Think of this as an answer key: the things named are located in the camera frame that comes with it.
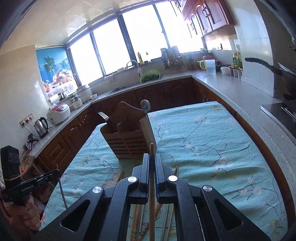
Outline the person's left hand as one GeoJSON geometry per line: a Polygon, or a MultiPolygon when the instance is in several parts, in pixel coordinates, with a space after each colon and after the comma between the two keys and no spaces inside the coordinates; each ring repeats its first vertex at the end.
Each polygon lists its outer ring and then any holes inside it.
{"type": "Polygon", "coordinates": [[[10,225],[18,231],[38,230],[41,226],[39,210],[31,195],[29,195],[25,206],[8,204],[6,211],[9,215],[10,225]]]}

